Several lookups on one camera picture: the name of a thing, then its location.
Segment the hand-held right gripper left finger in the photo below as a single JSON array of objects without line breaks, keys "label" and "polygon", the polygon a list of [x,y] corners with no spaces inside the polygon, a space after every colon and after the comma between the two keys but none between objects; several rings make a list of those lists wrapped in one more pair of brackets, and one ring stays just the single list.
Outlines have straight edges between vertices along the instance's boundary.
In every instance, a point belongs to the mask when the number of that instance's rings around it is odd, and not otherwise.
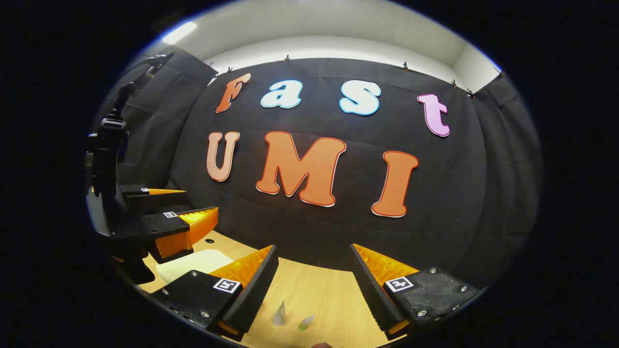
[{"label": "hand-held right gripper left finger", "polygon": [[278,266],[277,247],[269,245],[210,273],[190,270],[151,295],[199,329],[241,341]]}]

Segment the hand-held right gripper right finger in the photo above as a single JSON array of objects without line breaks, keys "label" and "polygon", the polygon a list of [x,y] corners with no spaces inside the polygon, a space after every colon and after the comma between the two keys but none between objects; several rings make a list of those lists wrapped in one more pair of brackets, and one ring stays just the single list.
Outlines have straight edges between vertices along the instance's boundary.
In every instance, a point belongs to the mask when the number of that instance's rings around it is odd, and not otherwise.
[{"label": "hand-held right gripper right finger", "polygon": [[484,294],[439,267],[416,269],[356,243],[349,249],[354,279],[389,341],[429,332]]}]

